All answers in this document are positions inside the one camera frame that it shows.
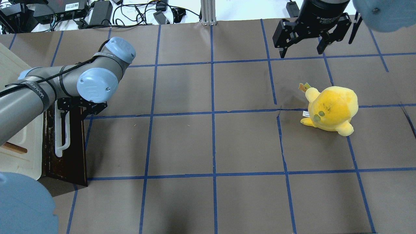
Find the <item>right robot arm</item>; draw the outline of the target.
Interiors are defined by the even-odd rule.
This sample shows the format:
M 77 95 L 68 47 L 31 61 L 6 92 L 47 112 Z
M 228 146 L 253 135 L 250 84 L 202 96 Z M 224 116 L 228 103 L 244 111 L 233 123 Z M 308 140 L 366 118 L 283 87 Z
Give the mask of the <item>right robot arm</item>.
M 354 0 L 354 20 L 345 12 L 348 4 L 348 0 L 305 0 L 297 9 L 297 19 L 281 19 L 272 36 L 280 57 L 284 58 L 293 44 L 309 38 L 320 38 L 317 52 L 323 54 L 327 46 L 342 41 L 350 27 L 348 43 L 352 44 L 362 23 L 385 33 L 415 25 L 414 0 Z

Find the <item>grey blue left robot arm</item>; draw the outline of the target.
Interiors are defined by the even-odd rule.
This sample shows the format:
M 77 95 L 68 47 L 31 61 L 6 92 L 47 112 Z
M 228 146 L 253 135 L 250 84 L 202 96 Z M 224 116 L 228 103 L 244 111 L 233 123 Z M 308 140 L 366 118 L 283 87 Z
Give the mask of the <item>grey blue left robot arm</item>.
M 96 104 L 108 101 L 135 57 L 136 50 L 131 43 L 112 37 L 92 58 L 77 65 L 22 71 L 18 80 L 1 91 L 1 144 L 58 99 L 82 97 Z

